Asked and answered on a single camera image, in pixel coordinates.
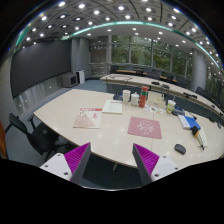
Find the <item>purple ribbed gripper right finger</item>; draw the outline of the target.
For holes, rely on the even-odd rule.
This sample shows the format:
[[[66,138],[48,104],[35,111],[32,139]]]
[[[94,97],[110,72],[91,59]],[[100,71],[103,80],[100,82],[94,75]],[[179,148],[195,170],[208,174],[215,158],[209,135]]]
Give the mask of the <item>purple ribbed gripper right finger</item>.
[[[159,156],[136,143],[133,144],[132,154],[143,185],[147,185],[179,170],[178,166],[170,158]]]

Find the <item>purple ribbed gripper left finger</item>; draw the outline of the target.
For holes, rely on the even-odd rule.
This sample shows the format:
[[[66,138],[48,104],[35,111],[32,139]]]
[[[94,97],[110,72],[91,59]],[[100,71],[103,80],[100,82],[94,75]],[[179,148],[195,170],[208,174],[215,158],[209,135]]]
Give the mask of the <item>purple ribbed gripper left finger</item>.
[[[56,153],[41,169],[72,183],[79,184],[91,155],[91,144],[86,143],[66,154]]]

